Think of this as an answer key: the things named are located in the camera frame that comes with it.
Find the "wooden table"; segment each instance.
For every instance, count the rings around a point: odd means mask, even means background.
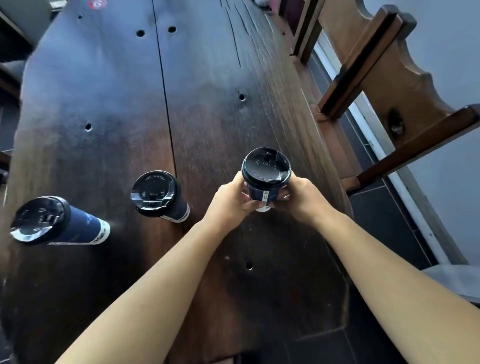
[[[1,318],[20,363],[53,363],[202,218],[256,147],[281,150],[351,214],[272,14],[250,0],[103,4],[69,1],[24,74],[1,231]],[[155,169],[176,173],[192,208],[183,225],[135,212],[133,182]],[[13,242],[15,210],[46,194],[108,221],[111,237],[99,246]],[[169,362],[339,329],[344,277],[316,232],[274,210],[253,213],[214,254]]]

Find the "red sticker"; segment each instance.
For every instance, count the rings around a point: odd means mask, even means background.
[[[107,0],[91,0],[88,2],[88,6],[93,10],[102,9],[107,6]]]

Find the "black plastic lid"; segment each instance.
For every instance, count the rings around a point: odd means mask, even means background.
[[[23,243],[44,243],[60,234],[69,218],[70,206],[63,198],[37,197],[17,210],[10,234]]]
[[[259,190],[272,190],[284,185],[292,174],[287,157],[267,147],[252,150],[243,160],[241,171],[245,180]]]
[[[142,215],[159,217],[180,194],[180,185],[173,175],[164,170],[153,170],[140,176],[132,188],[130,198]]]

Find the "person's right arm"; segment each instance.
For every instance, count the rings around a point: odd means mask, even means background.
[[[388,337],[410,364],[480,363],[480,310],[432,280],[292,175],[276,208],[330,243]]]

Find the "bare skin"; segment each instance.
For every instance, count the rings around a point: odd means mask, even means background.
[[[205,217],[107,308],[57,364],[161,363],[223,238],[255,209],[237,173]],[[397,256],[336,211],[307,179],[292,175],[275,208],[317,229],[409,363],[478,363],[480,310]]]

